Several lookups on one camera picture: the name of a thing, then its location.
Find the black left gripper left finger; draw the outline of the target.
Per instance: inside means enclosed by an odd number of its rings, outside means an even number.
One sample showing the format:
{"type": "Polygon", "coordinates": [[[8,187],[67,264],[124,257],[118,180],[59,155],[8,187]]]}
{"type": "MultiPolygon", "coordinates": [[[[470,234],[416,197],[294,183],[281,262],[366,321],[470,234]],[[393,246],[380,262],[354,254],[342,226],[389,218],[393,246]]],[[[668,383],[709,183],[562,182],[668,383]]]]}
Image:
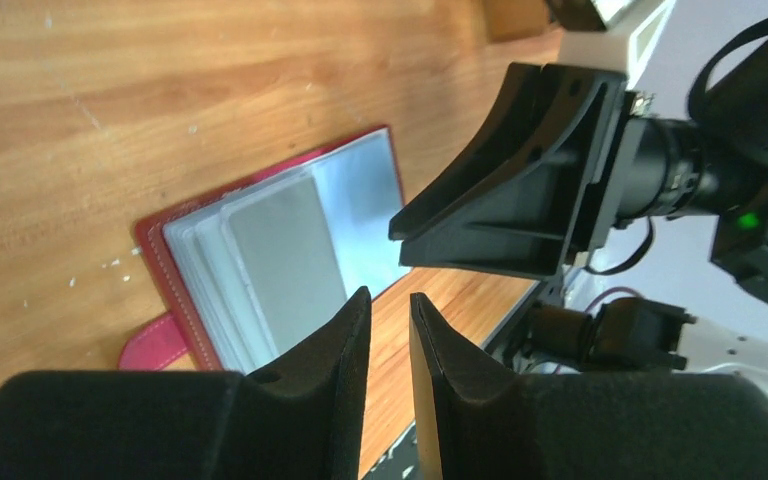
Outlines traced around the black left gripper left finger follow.
{"type": "Polygon", "coordinates": [[[0,387],[0,479],[354,479],[371,296],[266,366],[30,371],[0,387]]]}

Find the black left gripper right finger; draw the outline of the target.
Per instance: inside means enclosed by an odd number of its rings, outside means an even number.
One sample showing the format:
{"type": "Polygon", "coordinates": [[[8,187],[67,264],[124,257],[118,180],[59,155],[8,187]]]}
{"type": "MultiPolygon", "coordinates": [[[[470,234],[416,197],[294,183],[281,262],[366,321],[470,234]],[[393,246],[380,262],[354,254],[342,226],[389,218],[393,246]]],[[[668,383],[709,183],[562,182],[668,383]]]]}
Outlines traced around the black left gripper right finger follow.
{"type": "Polygon", "coordinates": [[[519,375],[410,299],[427,479],[768,479],[768,396],[734,374],[519,375]]]}

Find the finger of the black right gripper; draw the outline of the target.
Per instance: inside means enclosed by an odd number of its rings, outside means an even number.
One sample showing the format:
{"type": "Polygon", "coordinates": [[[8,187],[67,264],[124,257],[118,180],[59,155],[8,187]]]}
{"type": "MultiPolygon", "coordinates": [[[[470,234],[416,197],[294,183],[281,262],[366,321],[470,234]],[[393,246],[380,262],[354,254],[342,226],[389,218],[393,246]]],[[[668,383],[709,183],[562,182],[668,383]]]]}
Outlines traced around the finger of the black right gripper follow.
{"type": "Polygon", "coordinates": [[[390,221],[403,266],[526,279],[602,245],[628,119],[620,72],[513,63],[483,124],[390,221]]]}

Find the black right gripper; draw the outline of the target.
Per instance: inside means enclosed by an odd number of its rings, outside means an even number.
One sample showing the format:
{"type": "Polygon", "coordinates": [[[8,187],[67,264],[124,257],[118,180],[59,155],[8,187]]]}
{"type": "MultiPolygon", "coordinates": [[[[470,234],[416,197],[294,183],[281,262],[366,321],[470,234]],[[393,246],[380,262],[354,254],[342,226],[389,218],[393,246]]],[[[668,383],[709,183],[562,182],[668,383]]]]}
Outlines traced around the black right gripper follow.
{"type": "Polygon", "coordinates": [[[599,213],[638,218],[711,215],[709,259],[768,304],[768,17],[704,64],[684,120],[634,117],[640,136],[610,163],[599,213]]]}

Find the red leather card holder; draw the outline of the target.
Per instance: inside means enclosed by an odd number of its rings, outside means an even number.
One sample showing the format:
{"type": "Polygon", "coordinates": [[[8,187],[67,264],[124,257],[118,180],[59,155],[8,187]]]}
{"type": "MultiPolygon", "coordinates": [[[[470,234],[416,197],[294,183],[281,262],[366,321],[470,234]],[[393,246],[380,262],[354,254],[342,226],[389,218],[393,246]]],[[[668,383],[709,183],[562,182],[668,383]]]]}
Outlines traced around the red leather card holder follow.
{"type": "Polygon", "coordinates": [[[375,125],[135,223],[166,312],[125,344],[122,370],[191,356],[203,370],[261,368],[360,288],[402,279],[388,236],[404,204],[390,128],[375,125]]]}

